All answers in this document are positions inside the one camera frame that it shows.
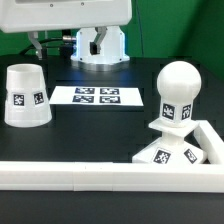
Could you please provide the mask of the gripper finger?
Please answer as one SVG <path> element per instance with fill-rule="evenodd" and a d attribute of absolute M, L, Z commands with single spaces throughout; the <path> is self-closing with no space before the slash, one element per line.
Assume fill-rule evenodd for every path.
<path fill-rule="evenodd" d="M 42 53 L 42 45 L 38 41 L 38 33 L 36 31 L 31 31 L 28 33 L 28 39 L 36 49 L 36 53 L 39 59 L 43 58 L 43 53 Z"/>
<path fill-rule="evenodd" d="M 106 36 L 107 28 L 106 27 L 96 27 L 96 37 L 90 43 L 90 53 L 92 55 L 97 55 L 101 51 L 101 43 Z"/>

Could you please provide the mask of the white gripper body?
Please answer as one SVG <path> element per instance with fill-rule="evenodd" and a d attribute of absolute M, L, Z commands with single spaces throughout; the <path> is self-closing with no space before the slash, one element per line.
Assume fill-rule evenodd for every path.
<path fill-rule="evenodd" d="M 126 25 L 131 0 L 0 0 L 5 33 Z"/>

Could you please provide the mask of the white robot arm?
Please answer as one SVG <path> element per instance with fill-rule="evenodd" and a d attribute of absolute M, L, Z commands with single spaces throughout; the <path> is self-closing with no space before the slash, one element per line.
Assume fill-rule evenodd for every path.
<path fill-rule="evenodd" d="M 131 0 L 0 0 L 0 30 L 26 32 L 43 56 L 40 31 L 76 29 L 75 67 L 110 71 L 129 62 L 121 27 L 132 18 Z"/>

